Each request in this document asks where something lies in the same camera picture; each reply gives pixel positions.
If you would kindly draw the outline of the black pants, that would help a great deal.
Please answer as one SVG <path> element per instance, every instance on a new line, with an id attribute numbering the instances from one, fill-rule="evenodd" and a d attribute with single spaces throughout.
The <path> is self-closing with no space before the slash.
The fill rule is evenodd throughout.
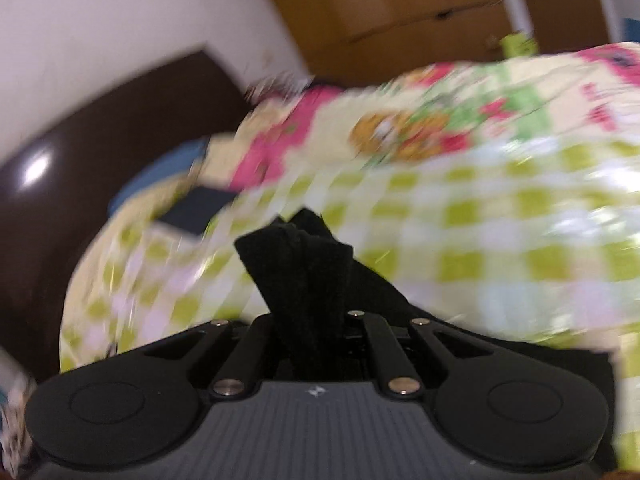
<path id="1" fill-rule="evenodd" d="M 437 427 L 496 465 L 614 470 L 615 382 L 604 353 L 462 330 L 410 304 L 308 209 L 239 237 L 235 250 L 285 340 L 341 341 L 362 327 L 384 385 L 401 376 Z"/>

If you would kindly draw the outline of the cartoon print quilt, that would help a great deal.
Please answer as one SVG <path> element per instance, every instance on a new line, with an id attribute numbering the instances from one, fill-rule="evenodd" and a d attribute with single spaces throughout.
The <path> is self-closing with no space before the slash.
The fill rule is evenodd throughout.
<path id="1" fill-rule="evenodd" d="M 205 185 L 242 190 L 297 168 L 418 164 L 562 134 L 638 139 L 638 44 L 437 63 L 380 86 L 263 96 L 235 132 L 210 139 L 195 170 Z"/>

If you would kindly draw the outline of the dark navy folded cloth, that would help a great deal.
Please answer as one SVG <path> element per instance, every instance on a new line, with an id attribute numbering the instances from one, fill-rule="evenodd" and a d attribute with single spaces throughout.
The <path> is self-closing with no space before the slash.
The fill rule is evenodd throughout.
<path id="1" fill-rule="evenodd" d="M 156 218 L 155 222 L 180 233 L 202 236 L 209 221 L 237 197 L 238 193 L 231 190 L 199 185 L 179 198 L 168 211 Z"/>

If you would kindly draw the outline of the blue pillow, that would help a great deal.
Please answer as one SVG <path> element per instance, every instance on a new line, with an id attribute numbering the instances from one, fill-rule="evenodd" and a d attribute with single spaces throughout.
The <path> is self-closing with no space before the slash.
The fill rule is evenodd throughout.
<path id="1" fill-rule="evenodd" d="M 189 172 L 194 162 L 198 162 L 205 155 L 208 141 L 209 138 L 206 136 L 180 144 L 178 148 L 174 148 L 145 166 L 111 199 L 107 206 L 107 214 L 110 217 L 114 216 L 130 197 L 149 186 Z"/>

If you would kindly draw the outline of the brown wooden wardrobe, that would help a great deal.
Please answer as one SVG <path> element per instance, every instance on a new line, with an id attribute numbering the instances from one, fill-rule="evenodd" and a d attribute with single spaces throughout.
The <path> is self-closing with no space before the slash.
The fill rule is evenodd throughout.
<path id="1" fill-rule="evenodd" d="M 436 62 L 501 58 L 503 0 L 273 0 L 308 70 L 378 84 Z"/>

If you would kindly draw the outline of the green checkered plastic sheet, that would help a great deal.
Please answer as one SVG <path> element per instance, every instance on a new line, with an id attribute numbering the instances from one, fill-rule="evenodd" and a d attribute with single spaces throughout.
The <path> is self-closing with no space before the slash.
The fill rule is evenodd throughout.
<path id="1" fill-rule="evenodd" d="M 628 134 L 488 144 L 420 165 L 296 168 L 240 194 L 194 238 L 152 219 L 198 183 L 132 198 L 70 282 L 62 370 L 222 316 L 266 312 L 233 249 L 309 208 L 413 304 L 470 330 L 610 350 L 616 451 L 639 465 L 639 142 Z"/>

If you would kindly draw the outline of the dark brown headboard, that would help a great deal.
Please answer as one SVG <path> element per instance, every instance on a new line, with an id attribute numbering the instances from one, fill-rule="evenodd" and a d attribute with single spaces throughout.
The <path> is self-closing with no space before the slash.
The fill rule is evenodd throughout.
<path id="1" fill-rule="evenodd" d="M 58 374 L 67 284 L 139 171 L 238 128 L 250 104 L 205 51 L 154 67 L 61 119 L 1 167 L 1 345 L 35 380 Z"/>

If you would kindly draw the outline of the brown wooden door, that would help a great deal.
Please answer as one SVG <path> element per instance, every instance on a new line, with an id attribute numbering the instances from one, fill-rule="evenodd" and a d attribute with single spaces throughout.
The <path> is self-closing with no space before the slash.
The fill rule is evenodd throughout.
<path id="1" fill-rule="evenodd" d="M 525 0 L 542 53 L 584 50 L 608 44 L 600 0 Z"/>

